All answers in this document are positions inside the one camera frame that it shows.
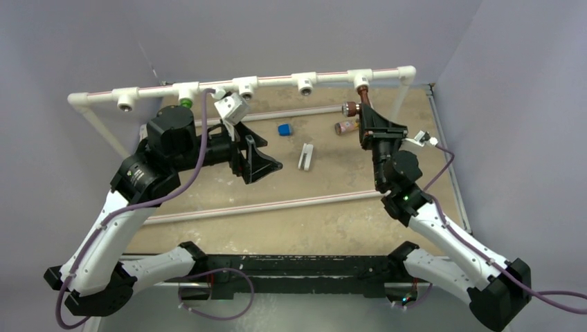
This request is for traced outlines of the brown faucet with blue cap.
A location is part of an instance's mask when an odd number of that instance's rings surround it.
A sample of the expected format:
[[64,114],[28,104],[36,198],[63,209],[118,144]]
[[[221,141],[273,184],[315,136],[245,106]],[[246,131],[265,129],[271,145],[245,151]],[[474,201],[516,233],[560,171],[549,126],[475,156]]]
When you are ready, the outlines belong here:
[[363,110],[364,105],[371,106],[368,92],[369,92],[368,86],[366,86],[366,85],[359,86],[356,89],[356,93],[358,94],[360,101],[359,102],[352,102],[352,101],[344,102],[341,106],[341,113],[347,118],[360,115]]

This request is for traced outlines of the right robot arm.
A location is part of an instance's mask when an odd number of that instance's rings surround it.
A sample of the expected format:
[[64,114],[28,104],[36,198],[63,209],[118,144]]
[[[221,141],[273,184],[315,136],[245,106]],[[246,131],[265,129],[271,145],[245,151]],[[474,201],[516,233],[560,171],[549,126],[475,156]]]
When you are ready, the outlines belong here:
[[467,304],[486,328],[503,331],[531,300],[530,267],[474,239],[417,185],[422,176],[417,156],[401,148],[407,127],[386,120],[364,103],[349,104],[344,112],[359,117],[360,146],[372,153],[374,187],[383,195],[385,211],[448,257],[435,259],[411,246],[410,252],[390,260],[390,276],[399,282],[411,276],[428,281]]

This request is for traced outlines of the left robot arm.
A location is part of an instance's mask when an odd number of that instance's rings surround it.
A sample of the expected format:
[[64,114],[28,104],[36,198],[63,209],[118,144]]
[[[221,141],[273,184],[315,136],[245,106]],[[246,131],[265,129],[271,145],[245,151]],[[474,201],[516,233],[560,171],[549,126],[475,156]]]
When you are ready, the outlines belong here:
[[193,242],[131,263],[120,260],[135,233],[166,201],[188,189],[179,174],[198,176],[202,167],[228,164],[234,175],[254,183],[282,168],[261,152],[265,139],[237,124],[237,141],[227,130],[197,131],[192,111],[162,108],[146,125],[147,135],[115,173],[102,212],[76,253],[65,264],[46,270],[58,307],[74,316],[106,317],[140,291],[176,277],[190,283],[206,276],[207,255]]

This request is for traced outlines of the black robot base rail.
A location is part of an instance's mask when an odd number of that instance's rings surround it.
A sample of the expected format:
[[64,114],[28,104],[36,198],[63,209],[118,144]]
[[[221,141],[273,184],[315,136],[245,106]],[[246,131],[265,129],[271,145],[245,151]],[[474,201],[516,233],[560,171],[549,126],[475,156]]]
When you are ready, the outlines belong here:
[[211,287],[213,299],[239,293],[361,295],[415,299],[427,283],[408,275],[392,255],[208,255],[181,282]]

